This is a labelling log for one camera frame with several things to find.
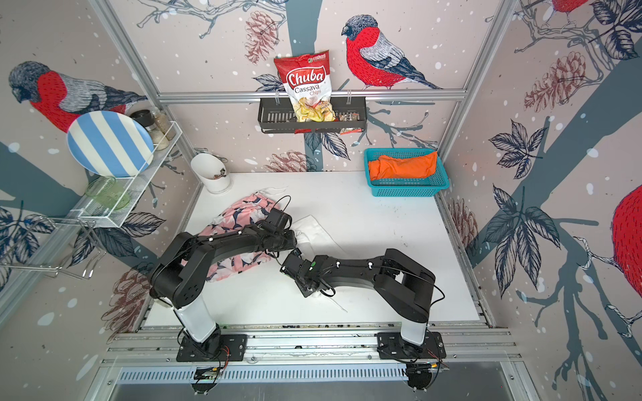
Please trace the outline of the pink patterned shorts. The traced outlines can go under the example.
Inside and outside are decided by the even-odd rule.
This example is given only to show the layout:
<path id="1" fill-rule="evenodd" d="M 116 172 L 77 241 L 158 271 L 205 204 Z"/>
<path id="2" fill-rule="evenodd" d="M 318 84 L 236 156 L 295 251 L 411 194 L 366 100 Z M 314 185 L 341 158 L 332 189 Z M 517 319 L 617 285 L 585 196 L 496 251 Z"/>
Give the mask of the pink patterned shorts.
<path id="1" fill-rule="evenodd" d="M 275 200 L 267 197 L 263 192 L 254 192 L 227 207 L 197 235 L 212 237 L 239 231 L 245 226 L 266 220 L 274 208 L 276 210 L 282 209 Z M 212 264 L 207 272 L 207 281 L 221 281 L 272 260 L 274 260 L 272 253 L 246 252 L 239 254 Z"/>

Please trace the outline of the white shorts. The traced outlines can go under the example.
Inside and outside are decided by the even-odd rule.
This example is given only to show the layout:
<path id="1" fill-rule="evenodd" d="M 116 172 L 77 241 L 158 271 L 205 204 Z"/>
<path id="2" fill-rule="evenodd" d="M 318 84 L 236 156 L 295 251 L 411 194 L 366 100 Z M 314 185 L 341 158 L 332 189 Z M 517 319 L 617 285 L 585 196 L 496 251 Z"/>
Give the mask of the white shorts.
<path id="1" fill-rule="evenodd" d="M 298 248 L 306 260 L 312 262 L 319 255 L 337 258 L 348 257 L 345 250 L 334 241 L 329 232 L 313 216 L 308 215 L 297 220 L 293 223 L 292 229 L 298 242 Z M 306 297 L 306 303 L 311 307 L 322 307 L 327 313 L 337 313 L 340 317 L 348 314 L 344 302 L 341 301 L 341 296 L 337 296 L 336 286 L 333 286 L 332 290 L 325 289 L 322 292 L 313 293 Z"/>

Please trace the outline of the orange shorts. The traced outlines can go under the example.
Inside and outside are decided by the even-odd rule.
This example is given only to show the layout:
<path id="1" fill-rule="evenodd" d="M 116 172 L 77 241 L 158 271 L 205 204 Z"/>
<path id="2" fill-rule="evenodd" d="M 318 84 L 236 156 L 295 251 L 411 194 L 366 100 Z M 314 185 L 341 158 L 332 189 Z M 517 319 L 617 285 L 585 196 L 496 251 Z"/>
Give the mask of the orange shorts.
<path id="1" fill-rule="evenodd" d="M 426 179 L 436 173 L 437 164 L 436 153 L 407 159 L 381 155 L 367 162 L 371 180 Z"/>

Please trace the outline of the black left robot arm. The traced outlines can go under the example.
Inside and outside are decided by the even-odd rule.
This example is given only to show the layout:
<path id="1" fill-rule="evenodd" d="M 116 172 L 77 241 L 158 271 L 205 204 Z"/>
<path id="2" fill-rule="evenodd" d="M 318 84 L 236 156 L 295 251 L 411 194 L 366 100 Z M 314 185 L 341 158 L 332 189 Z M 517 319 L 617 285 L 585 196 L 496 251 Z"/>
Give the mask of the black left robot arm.
<path id="1" fill-rule="evenodd" d="M 273 209 L 265 220 L 229 233 L 194 236 L 182 232 L 159 258 L 148 280 L 150 296 L 168 304 L 192 342 L 216 340 L 218 325 L 202 297 L 211 265 L 255 252 L 284 252 L 296 245 L 292 217 Z"/>

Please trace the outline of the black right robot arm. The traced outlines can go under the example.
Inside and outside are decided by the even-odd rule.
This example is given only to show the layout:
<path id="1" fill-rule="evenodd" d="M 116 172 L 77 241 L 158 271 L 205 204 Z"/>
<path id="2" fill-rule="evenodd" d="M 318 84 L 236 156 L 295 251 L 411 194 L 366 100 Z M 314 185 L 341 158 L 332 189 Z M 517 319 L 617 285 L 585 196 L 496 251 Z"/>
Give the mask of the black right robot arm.
<path id="1" fill-rule="evenodd" d="M 334 297 L 338 287 L 371 289 L 402 317 L 401 339 L 406 344 L 419 348 L 425 342 L 436 276 L 397 249 L 369 259 L 317 255 L 312 261 L 295 249 L 281 263 L 280 272 L 294 280 L 304 297 Z"/>

